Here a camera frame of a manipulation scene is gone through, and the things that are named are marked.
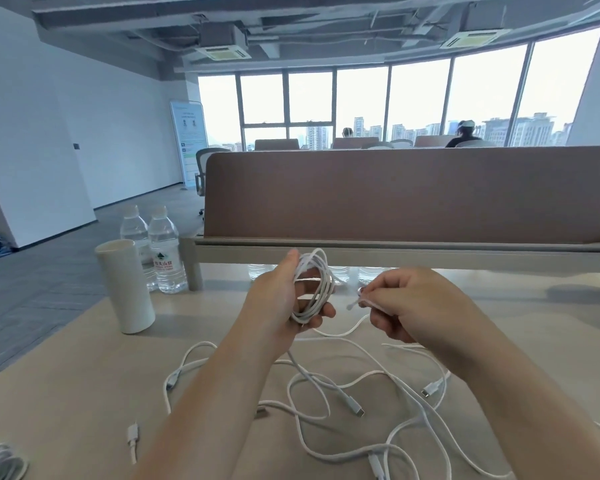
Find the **floor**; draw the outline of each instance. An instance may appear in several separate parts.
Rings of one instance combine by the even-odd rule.
[[[199,229],[203,199],[181,187],[96,210],[97,223],[0,258],[0,371],[105,296],[93,249],[120,237],[124,206],[148,222],[152,206],[166,205],[180,233]]]

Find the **sky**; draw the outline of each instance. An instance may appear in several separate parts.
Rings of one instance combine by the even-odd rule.
[[[600,28],[536,43],[518,115],[547,112],[555,122],[554,131],[572,122],[599,39]],[[508,119],[526,49],[520,45],[456,58],[447,120],[472,119],[480,125],[490,118]],[[393,67],[388,137],[394,124],[417,129],[440,122],[449,64],[449,59],[442,59]],[[367,129],[383,124],[387,77],[386,66],[338,71],[338,135],[342,128],[353,127],[357,116],[364,117]],[[199,81],[209,144],[239,142],[235,76],[206,76]],[[242,76],[241,85],[245,123],[283,123],[281,74]],[[289,74],[292,122],[330,120],[331,90],[331,72]],[[291,137],[305,134],[305,128],[290,129]],[[259,138],[284,138],[286,130],[245,129],[245,137],[249,144]]]

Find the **exposed ceiling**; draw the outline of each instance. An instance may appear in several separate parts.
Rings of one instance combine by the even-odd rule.
[[[49,31],[108,34],[131,50],[158,46],[176,71],[382,63],[447,56],[458,31],[510,29],[491,45],[600,22],[600,0],[31,0]],[[196,50],[205,24],[244,33],[251,56]]]

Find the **white cup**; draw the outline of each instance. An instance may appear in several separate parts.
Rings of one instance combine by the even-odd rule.
[[[155,312],[134,242],[105,242],[96,248],[96,257],[120,331],[138,333],[149,328],[155,321]]]

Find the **bottle cap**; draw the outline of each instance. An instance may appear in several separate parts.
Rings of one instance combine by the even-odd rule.
[[[137,205],[126,206],[123,215],[124,215],[125,219],[133,219],[134,217],[139,217],[140,211],[138,210],[138,206]]]
[[[167,217],[167,208],[163,205],[158,205],[158,206],[154,207],[153,211],[151,213],[151,217],[156,217],[156,218]]]

